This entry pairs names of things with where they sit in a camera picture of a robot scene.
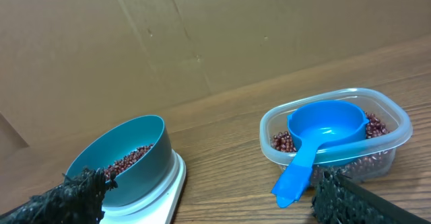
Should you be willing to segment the white digital kitchen scale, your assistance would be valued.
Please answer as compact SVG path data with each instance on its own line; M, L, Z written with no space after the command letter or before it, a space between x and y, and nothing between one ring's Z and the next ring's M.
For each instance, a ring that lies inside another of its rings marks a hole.
M170 224L185 185L187 168L182 157L172 152L170 169L155 188L122 207L104 207L101 224Z

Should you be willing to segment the blue plastic scoop cup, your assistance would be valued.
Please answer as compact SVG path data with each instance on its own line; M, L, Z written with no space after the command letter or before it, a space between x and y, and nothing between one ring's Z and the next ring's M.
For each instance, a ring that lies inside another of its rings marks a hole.
M289 115L288 131L299 148L271 190L278 207L286 208L300 199L320 147L364 140L368 123L361 108L340 100L313 102Z

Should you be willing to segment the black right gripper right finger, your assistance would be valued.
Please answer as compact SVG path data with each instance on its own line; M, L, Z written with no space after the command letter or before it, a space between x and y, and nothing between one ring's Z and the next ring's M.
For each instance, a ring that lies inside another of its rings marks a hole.
M357 185L339 170L323 173L312 198L312 215L324 224L430 224Z

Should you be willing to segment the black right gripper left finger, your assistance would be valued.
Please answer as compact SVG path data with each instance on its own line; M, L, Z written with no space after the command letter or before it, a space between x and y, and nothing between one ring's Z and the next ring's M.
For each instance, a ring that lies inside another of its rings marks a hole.
M64 182L9 213L1 215L1 224L99 224L104 218L105 194L118 187L116 171L91 170L64 176Z

